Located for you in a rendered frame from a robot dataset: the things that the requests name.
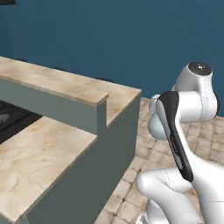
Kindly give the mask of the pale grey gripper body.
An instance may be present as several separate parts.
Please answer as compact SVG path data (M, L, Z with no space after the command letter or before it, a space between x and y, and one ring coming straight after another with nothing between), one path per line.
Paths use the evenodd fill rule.
M149 122L148 122L148 131L150 134L157 140L166 140L168 128L168 122L165 119L165 116L158 116L157 113L153 113Z

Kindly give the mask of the grey-green kitchen island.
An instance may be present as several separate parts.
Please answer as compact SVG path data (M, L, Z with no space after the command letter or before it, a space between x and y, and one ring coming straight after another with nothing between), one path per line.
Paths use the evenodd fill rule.
M41 116L0 144L0 224L94 224L134 157L140 99L0 56L0 100Z

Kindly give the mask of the black hob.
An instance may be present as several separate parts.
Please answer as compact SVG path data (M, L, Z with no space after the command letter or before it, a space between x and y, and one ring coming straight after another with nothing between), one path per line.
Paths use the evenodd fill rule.
M0 144L30 126L42 115L24 108L0 101Z

